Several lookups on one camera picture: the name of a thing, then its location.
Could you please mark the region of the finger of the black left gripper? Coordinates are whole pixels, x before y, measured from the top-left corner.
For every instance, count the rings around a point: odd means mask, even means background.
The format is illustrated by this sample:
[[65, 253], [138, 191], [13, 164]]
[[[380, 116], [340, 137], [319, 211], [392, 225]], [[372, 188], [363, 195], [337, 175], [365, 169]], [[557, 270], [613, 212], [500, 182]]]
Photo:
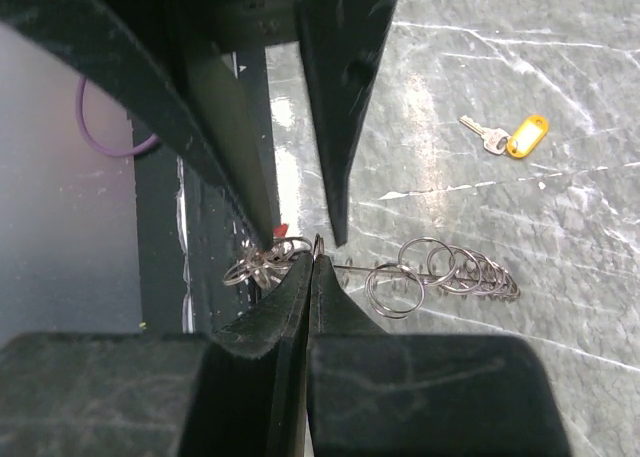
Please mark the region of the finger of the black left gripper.
[[349, 179], [398, 0], [295, 0], [296, 28], [335, 245], [348, 241]]
[[269, 247], [274, 220], [246, 93], [188, 12], [188, 0], [1, 0], [4, 24], [142, 120]]

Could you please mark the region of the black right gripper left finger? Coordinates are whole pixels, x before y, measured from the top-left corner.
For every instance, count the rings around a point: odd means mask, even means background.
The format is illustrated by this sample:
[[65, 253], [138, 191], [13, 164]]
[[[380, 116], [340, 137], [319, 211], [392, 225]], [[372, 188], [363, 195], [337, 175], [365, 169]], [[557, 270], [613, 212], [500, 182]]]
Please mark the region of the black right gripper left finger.
[[5, 456], [300, 456], [313, 260], [212, 335], [28, 333], [1, 350]]

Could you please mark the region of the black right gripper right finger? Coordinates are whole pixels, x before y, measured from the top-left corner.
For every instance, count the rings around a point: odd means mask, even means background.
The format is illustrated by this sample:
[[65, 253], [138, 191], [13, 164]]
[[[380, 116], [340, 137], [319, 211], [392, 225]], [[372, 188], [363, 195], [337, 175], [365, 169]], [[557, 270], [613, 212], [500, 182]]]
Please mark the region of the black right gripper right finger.
[[318, 456], [568, 456], [532, 347], [490, 334], [391, 334], [319, 256], [310, 287], [307, 409]]

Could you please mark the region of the round metal key organizer disc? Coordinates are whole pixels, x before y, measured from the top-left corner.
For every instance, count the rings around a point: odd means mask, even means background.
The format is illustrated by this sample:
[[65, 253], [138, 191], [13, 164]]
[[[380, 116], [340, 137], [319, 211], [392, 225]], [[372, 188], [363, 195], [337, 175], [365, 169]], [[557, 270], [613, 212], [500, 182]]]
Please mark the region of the round metal key organizer disc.
[[[269, 250], [246, 241], [237, 261], [225, 272], [227, 287], [254, 283], [260, 289], [275, 289], [303, 254], [314, 259], [325, 254], [324, 239], [302, 236], [276, 237]], [[400, 246], [388, 262], [358, 266], [352, 258], [335, 264], [339, 286], [344, 288], [352, 274], [363, 278], [362, 290], [371, 308], [389, 320], [403, 320], [417, 312], [430, 295], [474, 297], [512, 303], [521, 291], [509, 271], [483, 253], [446, 244], [434, 237], [418, 237]]]

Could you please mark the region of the key with yellow tag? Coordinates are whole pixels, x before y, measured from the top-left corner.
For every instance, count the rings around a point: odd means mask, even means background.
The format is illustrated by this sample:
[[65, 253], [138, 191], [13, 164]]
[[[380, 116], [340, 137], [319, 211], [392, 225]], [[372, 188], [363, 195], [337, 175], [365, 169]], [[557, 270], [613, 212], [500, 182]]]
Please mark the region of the key with yellow tag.
[[549, 131], [549, 123], [541, 115], [527, 117], [513, 133], [498, 127], [483, 126], [467, 115], [461, 116], [459, 122], [481, 138], [487, 152], [514, 159], [527, 157]]

